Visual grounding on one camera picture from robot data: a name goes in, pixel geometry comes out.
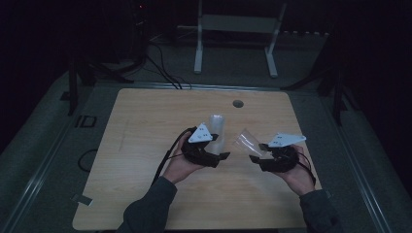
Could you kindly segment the single clear plastic cup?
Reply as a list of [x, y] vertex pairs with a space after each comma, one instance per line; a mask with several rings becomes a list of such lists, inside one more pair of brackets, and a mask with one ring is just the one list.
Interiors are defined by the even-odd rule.
[[265, 151], [259, 147], [259, 141], [247, 129], [243, 129], [232, 144], [247, 155], [257, 157], [265, 155]]

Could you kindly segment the dark equipment cabinet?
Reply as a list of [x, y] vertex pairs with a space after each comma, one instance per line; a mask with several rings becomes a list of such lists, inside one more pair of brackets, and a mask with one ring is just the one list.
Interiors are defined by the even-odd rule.
[[147, 0], [101, 0], [101, 7], [117, 60], [141, 64], [147, 50]]

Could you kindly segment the person's left hand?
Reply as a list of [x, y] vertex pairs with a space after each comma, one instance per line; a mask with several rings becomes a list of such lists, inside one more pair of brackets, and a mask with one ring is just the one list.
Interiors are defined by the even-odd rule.
[[186, 179], [193, 172], [202, 169], [201, 165], [191, 163], [190, 161], [186, 160], [182, 154], [182, 146], [190, 135], [191, 133], [187, 132], [179, 140], [178, 146], [174, 150], [173, 155], [162, 174], [162, 177], [172, 184], [179, 183]]

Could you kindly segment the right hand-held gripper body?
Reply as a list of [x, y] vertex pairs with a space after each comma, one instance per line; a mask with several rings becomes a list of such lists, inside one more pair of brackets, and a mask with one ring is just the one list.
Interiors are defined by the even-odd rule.
[[259, 167], [264, 172], [284, 173], [293, 169], [299, 162], [298, 153], [293, 147], [296, 143], [304, 142], [303, 135], [277, 133], [267, 143], [270, 158], [261, 158]]

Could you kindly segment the person's right hand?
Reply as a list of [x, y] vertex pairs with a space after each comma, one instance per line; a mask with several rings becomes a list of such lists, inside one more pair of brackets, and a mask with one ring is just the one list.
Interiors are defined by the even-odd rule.
[[298, 153], [300, 164], [297, 164], [293, 169], [285, 173], [277, 173], [288, 187], [298, 196], [305, 195], [315, 190], [315, 184], [308, 172], [310, 165], [305, 155], [303, 154], [303, 148], [293, 145]]

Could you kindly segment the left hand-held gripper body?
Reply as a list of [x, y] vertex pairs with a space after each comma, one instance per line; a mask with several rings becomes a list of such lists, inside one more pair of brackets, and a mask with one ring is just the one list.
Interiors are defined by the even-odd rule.
[[206, 124], [200, 123], [189, 131], [191, 135], [182, 146], [185, 159], [193, 164], [216, 168], [220, 163], [217, 160], [217, 155], [205, 149], [212, 142], [212, 136]]

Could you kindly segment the stack of clear plastic cups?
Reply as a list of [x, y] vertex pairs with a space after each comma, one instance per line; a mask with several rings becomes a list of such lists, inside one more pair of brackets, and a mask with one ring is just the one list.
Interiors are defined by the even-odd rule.
[[211, 134], [217, 134], [218, 138], [207, 146], [207, 151], [213, 154], [220, 154], [224, 148], [224, 123], [222, 115], [211, 115], [209, 118], [208, 129]]

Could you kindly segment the grey tape piece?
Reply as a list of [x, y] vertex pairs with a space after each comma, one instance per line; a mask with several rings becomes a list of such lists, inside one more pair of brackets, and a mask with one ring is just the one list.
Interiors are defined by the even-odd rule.
[[71, 200], [86, 206], [90, 206], [92, 204], [92, 199], [82, 194], [73, 194]]

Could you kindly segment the black tripod stand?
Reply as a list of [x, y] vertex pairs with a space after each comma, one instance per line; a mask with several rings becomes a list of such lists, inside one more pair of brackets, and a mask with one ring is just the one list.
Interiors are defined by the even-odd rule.
[[63, 99], [69, 101], [69, 112], [71, 116], [79, 104], [78, 81], [81, 81], [85, 86], [94, 86], [97, 78], [92, 72], [95, 68], [97, 71], [108, 76], [110, 79], [119, 83], [133, 83], [115, 71], [104, 66], [96, 59], [83, 53], [71, 53], [68, 55], [68, 75], [69, 75], [69, 90], [63, 94]]
[[316, 91], [319, 96], [324, 97], [333, 93], [332, 116], [336, 124], [341, 126], [341, 112], [346, 109], [344, 96], [350, 99], [354, 108], [358, 106], [345, 86], [345, 77], [350, 62], [351, 55], [347, 51], [345, 40], [337, 33], [329, 34], [309, 75], [296, 83], [281, 87], [281, 90], [297, 90], [320, 80]]

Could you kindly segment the white metal stand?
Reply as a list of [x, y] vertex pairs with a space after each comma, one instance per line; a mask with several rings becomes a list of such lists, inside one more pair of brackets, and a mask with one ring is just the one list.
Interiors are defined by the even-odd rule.
[[241, 17], [204, 14], [203, 0], [198, 0], [197, 3], [197, 45], [193, 66], [193, 72], [195, 74], [200, 74], [202, 72], [203, 31], [214, 30], [270, 34], [271, 41], [268, 46], [264, 48], [264, 54], [270, 77], [278, 77], [278, 71], [274, 59], [274, 48], [278, 35], [280, 34], [281, 25], [284, 19], [286, 8], [288, 6], [286, 2], [281, 5], [279, 14], [276, 17]]

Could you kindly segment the white power strip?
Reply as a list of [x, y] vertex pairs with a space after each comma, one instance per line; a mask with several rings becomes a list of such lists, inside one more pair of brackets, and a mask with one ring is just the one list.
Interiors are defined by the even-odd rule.
[[288, 34], [288, 35], [297, 35], [297, 36], [320, 36], [320, 37], [327, 37], [329, 36], [329, 33], [327, 32], [320, 32], [320, 31], [296, 31], [296, 30], [283, 30], [281, 31], [283, 34]]

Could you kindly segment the metal floor rail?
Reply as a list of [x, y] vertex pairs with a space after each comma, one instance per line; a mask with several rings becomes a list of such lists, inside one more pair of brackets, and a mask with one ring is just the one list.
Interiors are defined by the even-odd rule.
[[12, 142], [0, 153], [0, 233], [13, 233], [41, 190], [52, 161], [92, 88], [81, 86], [77, 103], [52, 88]]
[[369, 184], [366, 175], [357, 160], [355, 151], [350, 144], [346, 132], [337, 124], [333, 116], [333, 101], [329, 100], [327, 97], [321, 97], [321, 103], [326, 111], [329, 123], [334, 128], [337, 138], [343, 146], [344, 157], [347, 160], [352, 176], [357, 184], [358, 190], [360, 191], [360, 196], [369, 212], [377, 233], [394, 233], [385, 214], [383, 213], [381, 205], [376, 199], [375, 192], [371, 188], [371, 185]]

